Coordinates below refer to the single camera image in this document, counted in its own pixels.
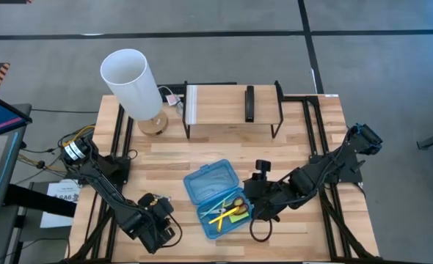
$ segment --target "white paper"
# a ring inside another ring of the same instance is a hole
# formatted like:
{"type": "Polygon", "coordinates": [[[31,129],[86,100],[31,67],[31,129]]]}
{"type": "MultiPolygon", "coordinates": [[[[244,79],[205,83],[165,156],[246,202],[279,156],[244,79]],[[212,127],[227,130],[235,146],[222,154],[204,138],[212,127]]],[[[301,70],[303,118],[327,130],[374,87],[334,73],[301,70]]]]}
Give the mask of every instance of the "white paper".
{"type": "MultiPolygon", "coordinates": [[[[48,184],[47,195],[58,197],[69,202],[78,202],[80,188],[73,180],[62,180],[59,183],[48,184]]],[[[43,212],[40,228],[68,227],[73,224],[73,218],[58,216],[52,213],[43,212]]]]}

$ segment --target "concrete floor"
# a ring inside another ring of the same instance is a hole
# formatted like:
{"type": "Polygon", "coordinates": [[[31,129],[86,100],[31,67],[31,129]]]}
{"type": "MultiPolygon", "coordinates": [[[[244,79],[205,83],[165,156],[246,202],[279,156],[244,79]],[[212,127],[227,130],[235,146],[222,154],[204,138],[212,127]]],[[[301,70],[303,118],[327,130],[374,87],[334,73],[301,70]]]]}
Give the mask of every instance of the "concrete floor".
{"type": "MultiPolygon", "coordinates": [[[[311,30],[433,29],[433,1],[305,1],[311,30]]],[[[34,0],[0,5],[0,35],[302,30],[294,0],[34,0]]],[[[415,145],[433,134],[433,35],[313,37],[326,93],[338,93],[347,122],[368,123],[384,139],[362,169],[381,255],[433,263],[433,148],[415,145]]],[[[314,93],[305,38],[195,37],[120,40],[0,40],[11,63],[0,98],[35,108],[97,110],[110,91],[102,59],[120,48],[146,54],[159,83],[237,81],[270,84],[285,93],[314,93]]],[[[33,112],[25,142],[33,150],[95,114],[33,112]]],[[[50,155],[31,155],[52,159],[50,155]]],[[[13,182],[31,175],[19,164],[13,182]]],[[[56,180],[44,174],[37,181],[56,180]]],[[[63,242],[23,253],[22,263],[58,260],[63,242]]]]}

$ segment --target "wooden lamp base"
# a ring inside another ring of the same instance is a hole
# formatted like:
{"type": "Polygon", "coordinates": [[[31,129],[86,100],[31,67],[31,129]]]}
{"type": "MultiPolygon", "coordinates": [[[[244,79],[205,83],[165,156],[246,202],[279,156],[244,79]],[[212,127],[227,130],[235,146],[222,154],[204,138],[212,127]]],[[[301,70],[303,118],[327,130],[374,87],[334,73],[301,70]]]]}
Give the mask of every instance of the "wooden lamp base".
{"type": "Polygon", "coordinates": [[[138,128],[147,136],[158,136],[167,128],[167,115],[162,110],[154,118],[137,121],[138,128]]]}

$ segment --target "white cylindrical lamp shade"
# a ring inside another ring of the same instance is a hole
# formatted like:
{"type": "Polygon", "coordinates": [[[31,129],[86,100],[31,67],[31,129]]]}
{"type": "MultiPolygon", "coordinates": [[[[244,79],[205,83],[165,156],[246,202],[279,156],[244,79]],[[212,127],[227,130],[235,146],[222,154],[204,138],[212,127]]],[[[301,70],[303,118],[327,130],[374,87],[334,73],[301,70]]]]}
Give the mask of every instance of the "white cylindrical lamp shade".
{"type": "Polygon", "coordinates": [[[108,55],[101,64],[101,77],[131,118],[151,120],[161,111],[161,95],[141,52],[123,49],[108,55]]]}

